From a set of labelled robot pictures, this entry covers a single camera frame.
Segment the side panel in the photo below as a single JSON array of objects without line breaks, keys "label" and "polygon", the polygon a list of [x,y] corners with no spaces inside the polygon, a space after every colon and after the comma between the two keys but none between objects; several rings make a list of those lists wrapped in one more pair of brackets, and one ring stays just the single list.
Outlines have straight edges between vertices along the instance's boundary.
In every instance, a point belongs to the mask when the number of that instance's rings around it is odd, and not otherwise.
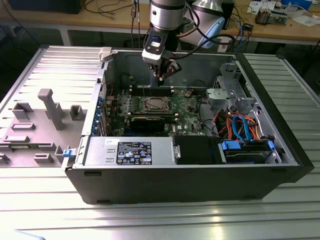
[{"label": "side panel", "polygon": [[69,169],[87,204],[262,199],[299,166],[188,169]]},{"label": "side panel", "polygon": [[297,174],[291,176],[287,180],[287,183],[295,183],[299,179],[301,179],[303,176],[308,174],[310,171],[312,171],[314,169],[314,166],[309,160],[306,152],[304,151],[304,149],[301,147],[300,143],[296,139],[295,135],[291,131],[290,127],[286,123],[285,119],[279,112],[276,104],[274,103],[272,98],[269,96],[264,85],[258,78],[257,74],[250,66],[250,64],[254,64],[255,62],[249,63],[246,57],[242,53],[237,55],[237,59],[239,60],[246,76],[250,81],[250,84],[254,88],[254,91],[256,92],[256,95],[259,98],[257,99],[258,102],[262,102],[266,112],[268,113],[276,129],[280,133],[284,143],[288,147],[295,161],[297,161],[303,166],[299,169]]}]

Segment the black cable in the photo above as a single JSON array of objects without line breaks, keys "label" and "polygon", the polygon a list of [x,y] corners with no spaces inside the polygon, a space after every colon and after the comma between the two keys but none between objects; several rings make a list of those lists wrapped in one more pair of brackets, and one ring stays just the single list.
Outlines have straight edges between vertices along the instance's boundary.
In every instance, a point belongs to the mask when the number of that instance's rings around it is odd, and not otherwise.
[{"label": "black cable", "polygon": [[200,45],[198,45],[197,47],[195,47],[193,50],[191,50],[190,52],[188,52],[185,55],[182,56],[175,56],[174,59],[178,60],[178,59],[184,59],[188,56],[190,56],[191,54],[195,53],[198,49],[200,49],[203,45],[205,45],[207,42],[209,42],[212,39],[216,39],[218,37],[227,37],[231,39],[231,42],[221,42],[219,43],[219,45],[232,45],[235,43],[236,39],[234,38],[234,36],[230,35],[230,34],[216,34],[213,35],[211,37],[209,37],[208,39],[206,39],[205,41],[203,41]]},{"label": "black cable", "polygon": [[191,10],[193,13],[195,13],[196,15],[196,19],[197,19],[197,23],[195,24],[194,28],[192,28],[191,30],[187,31],[187,32],[184,32],[184,33],[181,33],[181,34],[177,34],[176,37],[177,38],[183,38],[183,37],[186,37],[190,34],[192,34],[194,31],[198,30],[199,29],[199,26],[200,26],[200,18],[199,16],[197,15],[197,13],[192,9],[192,7],[189,5],[188,2],[185,3],[186,7]]},{"label": "black cable", "polygon": [[[90,0],[90,1],[88,1],[88,2],[84,5],[84,9],[87,10],[88,12],[94,13],[94,14],[107,14],[107,13],[115,12],[115,11],[118,11],[118,10],[120,10],[120,9],[124,9],[124,8],[131,7],[131,6],[132,6],[132,4],[130,4],[130,5],[122,6],[122,7],[119,7],[119,8],[113,9],[113,10],[109,10],[109,11],[92,11],[92,10],[88,9],[87,6],[88,6],[88,4],[92,3],[93,1],[95,1],[95,0]],[[109,4],[101,6],[100,9],[103,8],[103,7],[106,7],[106,6],[109,6]]]},{"label": "black cable", "polygon": [[198,116],[199,116],[199,120],[200,120],[200,124],[203,125],[203,127],[205,127],[206,129],[208,129],[210,131],[210,133],[213,135],[213,136],[218,136],[212,129],[210,129],[210,127],[208,127],[207,125],[205,125],[205,122],[206,121],[213,121],[213,119],[206,119],[204,121],[202,121],[201,119],[201,115],[200,115],[200,107],[201,107],[201,103],[202,103],[202,100],[204,99],[204,97],[206,96],[206,94],[204,93],[200,99],[200,103],[199,103],[199,107],[198,107]]},{"label": "black cable", "polygon": [[138,45],[140,48],[140,3],[139,3],[139,0],[137,0],[137,5],[138,5]]},{"label": "black cable", "polygon": [[143,43],[142,43],[142,47],[145,48],[145,45],[147,43],[147,38],[149,36],[149,29],[148,31],[146,32],[146,34],[144,35],[144,39],[143,39]]},{"label": "black cable", "polygon": [[31,35],[31,33],[24,27],[22,26],[22,24],[11,14],[11,12],[9,12],[8,8],[6,7],[5,5],[5,2],[4,0],[1,0],[2,1],[2,4],[3,4],[3,7],[4,9],[6,10],[6,12],[10,15],[10,17],[16,21],[17,24],[20,25],[21,28],[23,28],[25,30],[25,32],[36,42],[36,44],[38,44],[40,46],[40,43],[34,38],[34,36]]},{"label": "black cable", "polygon": [[134,31],[134,18],[132,18],[132,21],[131,21],[131,44],[132,44],[132,48],[134,48],[134,34],[133,34],[133,31]]},{"label": "black cable", "polygon": [[191,80],[188,84],[187,84],[187,88],[190,87],[190,84],[193,83],[193,82],[200,82],[203,84],[203,86],[205,86],[206,88],[208,88],[207,84],[205,83],[205,81],[201,80],[201,79],[194,79],[194,80]]},{"label": "black cable", "polygon": [[131,43],[132,43],[132,48],[134,48],[134,21],[135,18],[137,16],[137,2],[136,0],[133,0],[132,3],[132,7],[131,7],[131,18],[132,18],[132,22],[131,22]]},{"label": "black cable", "polygon": [[317,47],[319,46],[320,44],[320,39],[319,41],[317,42],[317,44],[315,45],[314,49],[311,51],[311,55],[314,54],[314,52],[316,51]]}]

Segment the table leg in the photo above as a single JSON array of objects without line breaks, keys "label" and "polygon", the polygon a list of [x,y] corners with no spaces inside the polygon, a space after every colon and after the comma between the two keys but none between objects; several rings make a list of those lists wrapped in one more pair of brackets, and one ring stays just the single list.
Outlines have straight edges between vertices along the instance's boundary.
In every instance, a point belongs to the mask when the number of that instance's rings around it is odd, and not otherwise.
[{"label": "table leg", "polygon": [[60,34],[61,34],[63,45],[65,45],[65,46],[72,46],[73,45],[67,29],[64,29],[64,28],[60,29]]}]

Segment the paper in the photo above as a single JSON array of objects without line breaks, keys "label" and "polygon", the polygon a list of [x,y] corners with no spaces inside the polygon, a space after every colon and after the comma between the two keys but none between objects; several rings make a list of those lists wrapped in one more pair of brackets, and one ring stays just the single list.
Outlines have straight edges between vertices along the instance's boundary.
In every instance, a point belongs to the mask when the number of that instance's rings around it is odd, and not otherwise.
[{"label": "paper", "polygon": [[252,14],[258,14],[260,8],[273,10],[275,9],[275,5],[276,5],[276,1],[268,1],[268,2],[252,1],[250,2],[247,12]]},{"label": "paper", "polygon": [[298,16],[298,17],[295,17],[292,19],[293,21],[299,23],[299,24],[303,24],[307,27],[311,27],[313,25],[316,25],[316,24],[320,24],[320,20],[318,19],[314,19],[312,17],[309,17],[309,16]]}]

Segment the white cable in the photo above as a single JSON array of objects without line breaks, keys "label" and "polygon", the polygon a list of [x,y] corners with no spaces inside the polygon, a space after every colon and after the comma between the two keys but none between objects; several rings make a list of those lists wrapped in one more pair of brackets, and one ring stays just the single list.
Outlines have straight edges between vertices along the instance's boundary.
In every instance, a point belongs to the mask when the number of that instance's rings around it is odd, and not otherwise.
[{"label": "white cable", "polygon": [[21,33],[21,36],[20,36],[20,40],[19,40],[19,44],[18,44],[18,52],[19,52],[19,55],[21,55],[21,52],[20,52],[20,44],[21,44],[21,41],[22,41],[22,37],[23,35],[25,34],[26,30],[24,29],[23,32]]}]

